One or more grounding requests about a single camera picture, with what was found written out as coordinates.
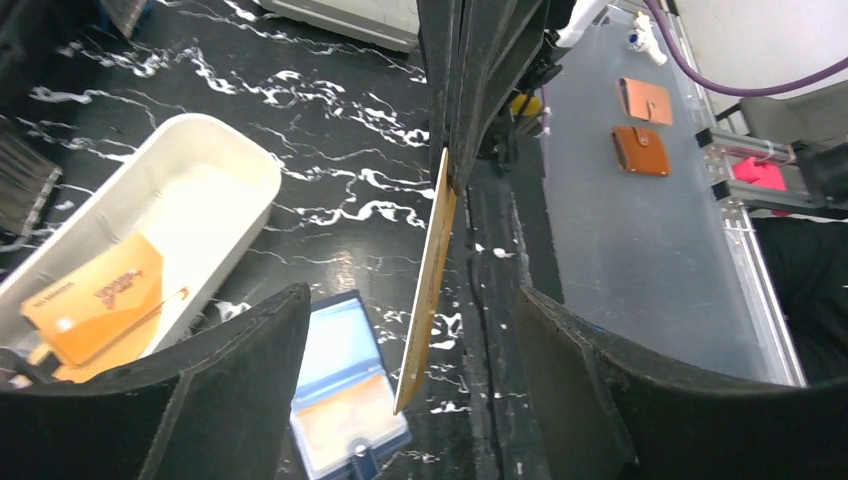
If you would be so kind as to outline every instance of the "black marble tabletop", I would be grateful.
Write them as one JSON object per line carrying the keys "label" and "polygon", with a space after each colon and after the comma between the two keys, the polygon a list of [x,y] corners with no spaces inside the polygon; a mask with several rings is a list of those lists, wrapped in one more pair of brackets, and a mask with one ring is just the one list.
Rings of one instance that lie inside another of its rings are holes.
{"label": "black marble tabletop", "polygon": [[[66,172],[41,229],[0,254],[0,279],[34,251],[167,118],[200,112],[278,160],[270,221],[204,311],[237,315],[292,282],[313,299],[358,289],[396,378],[433,191],[427,91],[408,59],[263,12],[250,0],[157,0],[132,42],[95,28],[57,50],[13,113]],[[449,266],[429,381],[406,410],[413,442],[381,478],[474,478],[463,326]],[[278,478],[299,478],[287,438]]]}

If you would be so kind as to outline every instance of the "brown wallet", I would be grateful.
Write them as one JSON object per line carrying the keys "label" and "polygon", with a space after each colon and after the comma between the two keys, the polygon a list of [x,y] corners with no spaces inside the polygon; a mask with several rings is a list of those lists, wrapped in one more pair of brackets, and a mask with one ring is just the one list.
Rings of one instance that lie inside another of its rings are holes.
{"label": "brown wallet", "polygon": [[665,88],[621,78],[618,80],[618,93],[625,113],[631,117],[661,125],[672,124],[671,99]]}
{"label": "brown wallet", "polygon": [[640,127],[613,127],[612,140],[618,163],[625,172],[667,177],[671,162],[660,135]]}

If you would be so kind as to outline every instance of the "black cloth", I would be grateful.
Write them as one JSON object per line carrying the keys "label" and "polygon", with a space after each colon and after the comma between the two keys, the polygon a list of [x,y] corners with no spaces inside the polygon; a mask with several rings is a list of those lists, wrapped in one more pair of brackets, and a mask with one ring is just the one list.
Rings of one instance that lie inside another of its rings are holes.
{"label": "black cloth", "polygon": [[807,381],[848,377],[848,223],[754,220]]}

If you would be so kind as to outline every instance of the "orange wallet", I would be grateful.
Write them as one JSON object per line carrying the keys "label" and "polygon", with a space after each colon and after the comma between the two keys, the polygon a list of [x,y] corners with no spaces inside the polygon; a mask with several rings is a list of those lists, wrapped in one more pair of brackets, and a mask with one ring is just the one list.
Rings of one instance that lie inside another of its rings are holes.
{"label": "orange wallet", "polygon": [[661,125],[671,125],[671,99],[659,85],[632,78],[618,80],[618,93],[624,112],[631,117]]}
{"label": "orange wallet", "polygon": [[671,175],[671,162],[660,135],[654,130],[640,127],[614,127],[612,140],[618,154],[618,163],[625,172],[667,177]]}

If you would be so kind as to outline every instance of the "purple cable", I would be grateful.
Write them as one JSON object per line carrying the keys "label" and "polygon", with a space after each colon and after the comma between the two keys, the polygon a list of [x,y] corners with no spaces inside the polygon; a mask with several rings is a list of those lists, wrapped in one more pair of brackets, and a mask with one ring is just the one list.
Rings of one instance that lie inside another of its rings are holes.
{"label": "purple cable", "polygon": [[665,12],[662,11],[657,3],[657,0],[645,0],[645,5],[648,6],[648,10],[651,11],[651,15],[653,15],[654,20],[657,22],[657,26],[659,27],[660,33],[668,46],[668,51],[671,54],[671,57],[674,58],[674,61],[677,62],[680,69],[683,70],[683,73],[685,73],[687,77],[691,78],[693,82],[714,92],[723,93],[724,95],[730,95],[732,97],[767,97],[804,88],[848,68],[848,57],[845,57],[841,61],[820,72],[814,73],[800,80],[795,80],[794,82],[784,83],[783,85],[768,88],[733,88],[719,85],[702,77],[689,66],[689,63],[687,63],[686,59],[683,58],[683,55],[680,54],[680,50],[677,49],[677,44],[671,36],[671,28],[668,25],[668,19],[665,16]]}

